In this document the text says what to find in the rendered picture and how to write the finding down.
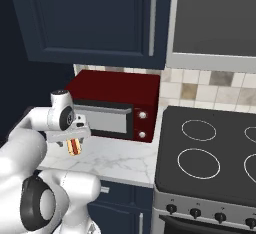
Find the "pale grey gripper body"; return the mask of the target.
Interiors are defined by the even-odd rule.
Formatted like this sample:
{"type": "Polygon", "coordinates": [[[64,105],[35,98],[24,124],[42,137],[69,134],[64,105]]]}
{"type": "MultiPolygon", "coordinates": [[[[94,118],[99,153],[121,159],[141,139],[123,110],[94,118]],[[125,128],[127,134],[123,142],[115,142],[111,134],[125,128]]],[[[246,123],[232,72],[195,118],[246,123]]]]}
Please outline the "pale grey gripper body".
{"type": "Polygon", "coordinates": [[[46,131],[46,139],[49,143],[64,142],[70,139],[87,139],[90,136],[91,131],[88,126],[69,127],[65,131],[46,131]]]}

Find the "hot dog in bun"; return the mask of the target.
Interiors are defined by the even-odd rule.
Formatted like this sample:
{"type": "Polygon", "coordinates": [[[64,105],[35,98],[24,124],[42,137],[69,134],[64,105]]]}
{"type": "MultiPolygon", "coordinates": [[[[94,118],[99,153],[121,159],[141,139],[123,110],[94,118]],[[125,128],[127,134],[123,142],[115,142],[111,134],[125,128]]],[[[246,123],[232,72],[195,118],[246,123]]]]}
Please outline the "hot dog in bun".
{"type": "Polygon", "coordinates": [[[71,156],[79,155],[82,151],[79,139],[69,139],[67,141],[68,152],[71,156]]]}

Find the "grey toaster oven door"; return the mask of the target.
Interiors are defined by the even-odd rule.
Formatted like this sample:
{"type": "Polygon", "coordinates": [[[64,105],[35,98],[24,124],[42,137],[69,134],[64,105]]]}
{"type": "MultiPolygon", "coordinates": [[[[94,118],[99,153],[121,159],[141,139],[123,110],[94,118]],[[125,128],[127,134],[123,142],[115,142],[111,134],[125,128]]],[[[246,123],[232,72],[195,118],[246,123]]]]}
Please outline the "grey toaster oven door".
{"type": "Polygon", "coordinates": [[[120,109],[131,108],[132,113],[129,114],[113,114],[76,109],[74,110],[77,114],[82,114],[86,117],[93,136],[126,140],[133,139],[133,106],[131,104],[88,99],[75,99],[74,105],[88,105],[120,109]]]}

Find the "navy base cupboard door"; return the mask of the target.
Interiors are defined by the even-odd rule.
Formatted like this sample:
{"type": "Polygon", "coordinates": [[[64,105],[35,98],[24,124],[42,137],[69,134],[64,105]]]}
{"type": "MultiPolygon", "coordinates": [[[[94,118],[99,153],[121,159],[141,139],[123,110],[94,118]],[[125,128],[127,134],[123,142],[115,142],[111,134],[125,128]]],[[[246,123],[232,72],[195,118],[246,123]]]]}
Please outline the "navy base cupboard door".
{"type": "Polygon", "coordinates": [[[118,209],[93,202],[88,205],[88,211],[102,234],[138,234],[139,214],[142,212],[143,234],[150,234],[150,210],[118,209]]]}

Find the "black oven door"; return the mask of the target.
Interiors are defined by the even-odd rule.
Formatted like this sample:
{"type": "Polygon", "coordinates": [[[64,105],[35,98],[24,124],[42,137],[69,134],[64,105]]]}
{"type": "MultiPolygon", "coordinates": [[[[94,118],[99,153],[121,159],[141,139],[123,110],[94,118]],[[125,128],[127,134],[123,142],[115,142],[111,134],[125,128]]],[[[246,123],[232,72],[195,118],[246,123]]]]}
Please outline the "black oven door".
{"type": "Polygon", "coordinates": [[[254,231],[221,227],[208,223],[160,215],[164,222],[164,234],[256,234],[254,231]]]}

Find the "red toaster oven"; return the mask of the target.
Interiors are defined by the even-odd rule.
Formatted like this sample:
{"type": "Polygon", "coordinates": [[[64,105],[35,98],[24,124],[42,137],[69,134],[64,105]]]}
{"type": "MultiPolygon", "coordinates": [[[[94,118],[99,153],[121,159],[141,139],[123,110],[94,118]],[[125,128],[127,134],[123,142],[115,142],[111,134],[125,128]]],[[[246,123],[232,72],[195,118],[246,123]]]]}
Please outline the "red toaster oven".
{"type": "Polygon", "coordinates": [[[65,87],[75,99],[99,100],[106,102],[127,103],[133,106],[133,141],[151,143],[154,136],[158,111],[160,76],[82,70],[65,87]],[[147,117],[140,119],[139,112],[146,112],[147,117]],[[138,133],[144,131],[145,138],[138,133]]]}

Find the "navy drawer front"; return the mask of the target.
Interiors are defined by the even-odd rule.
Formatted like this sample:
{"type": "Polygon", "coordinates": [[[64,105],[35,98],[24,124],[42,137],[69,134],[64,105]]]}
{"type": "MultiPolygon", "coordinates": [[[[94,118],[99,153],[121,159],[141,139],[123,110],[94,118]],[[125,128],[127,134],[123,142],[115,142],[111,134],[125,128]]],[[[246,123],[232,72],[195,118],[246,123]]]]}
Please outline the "navy drawer front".
{"type": "Polygon", "coordinates": [[[101,181],[101,187],[109,187],[108,194],[100,193],[96,202],[114,208],[150,210],[153,189],[110,181],[101,181]]]}

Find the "black and silver stove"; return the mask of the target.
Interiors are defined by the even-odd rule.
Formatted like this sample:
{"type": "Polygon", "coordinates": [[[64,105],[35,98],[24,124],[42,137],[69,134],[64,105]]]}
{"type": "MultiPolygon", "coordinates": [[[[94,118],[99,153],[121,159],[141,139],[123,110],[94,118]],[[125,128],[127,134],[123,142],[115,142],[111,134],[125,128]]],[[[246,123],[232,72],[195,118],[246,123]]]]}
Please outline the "black and silver stove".
{"type": "Polygon", "coordinates": [[[256,114],[178,106],[162,115],[151,234],[164,234],[160,215],[250,229],[256,219],[256,114]],[[170,214],[168,204],[177,206],[170,214]],[[194,219],[190,210],[201,216],[194,219]],[[214,215],[224,213],[219,223],[214,215]]]}

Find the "silver microwave oven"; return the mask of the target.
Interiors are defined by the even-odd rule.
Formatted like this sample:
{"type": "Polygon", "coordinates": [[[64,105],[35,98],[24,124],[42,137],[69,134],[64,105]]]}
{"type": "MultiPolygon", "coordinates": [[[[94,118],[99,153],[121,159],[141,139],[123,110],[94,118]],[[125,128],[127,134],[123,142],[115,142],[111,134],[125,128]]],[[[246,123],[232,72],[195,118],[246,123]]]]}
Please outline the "silver microwave oven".
{"type": "Polygon", "coordinates": [[[166,65],[256,73],[256,0],[171,0],[166,65]]]}

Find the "navy wall cupboard door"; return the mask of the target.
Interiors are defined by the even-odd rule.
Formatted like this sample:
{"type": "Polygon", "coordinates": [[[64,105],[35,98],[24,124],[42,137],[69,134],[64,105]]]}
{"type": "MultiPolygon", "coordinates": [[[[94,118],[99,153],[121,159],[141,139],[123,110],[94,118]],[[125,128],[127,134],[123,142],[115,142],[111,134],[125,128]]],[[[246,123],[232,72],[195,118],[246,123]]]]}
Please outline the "navy wall cupboard door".
{"type": "Polygon", "coordinates": [[[13,0],[31,61],[163,69],[170,1],[157,0],[149,56],[151,0],[13,0]]]}

